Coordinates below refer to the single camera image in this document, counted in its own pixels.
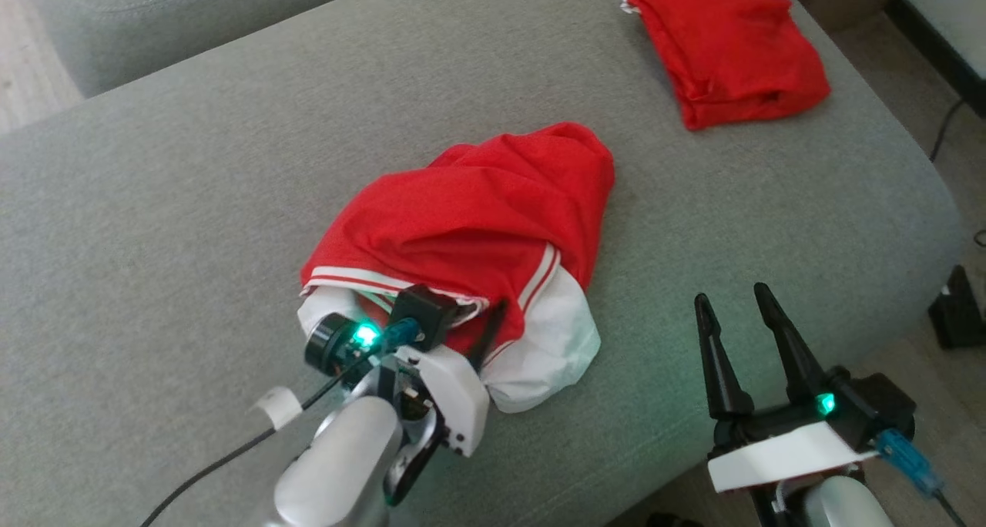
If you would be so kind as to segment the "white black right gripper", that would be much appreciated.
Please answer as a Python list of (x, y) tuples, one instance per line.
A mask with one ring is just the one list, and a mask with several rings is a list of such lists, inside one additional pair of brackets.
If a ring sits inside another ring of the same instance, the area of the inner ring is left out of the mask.
[(876, 457), (867, 445), (854, 448), (829, 423), (834, 401), (817, 401), (827, 390), (825, 374), (802, 334), (767, 284), (753, 291), (765, 326), (774, 336), (786, 377), (789, 405), (753, 414), (753, 398), (740, 387), (722, 341), (710, 299), (694, 299), (699, 350), (709, 415), (716, 425), (707, 463), (718, 493), (793, 480)]

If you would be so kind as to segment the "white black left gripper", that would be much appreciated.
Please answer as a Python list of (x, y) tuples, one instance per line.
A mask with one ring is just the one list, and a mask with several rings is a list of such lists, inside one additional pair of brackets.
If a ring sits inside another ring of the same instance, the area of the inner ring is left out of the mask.
[(384, 475), (384, 498), (400, 505), (441, 447), (471, 457), (484, 434), (490, 398), (481, 383), (508, 310), (501, 299), (485, 313), (482, 330), (464, 355), (448, 347), (401, 347), (381, 362), (377, 394), (397, 412), (397, 456)]

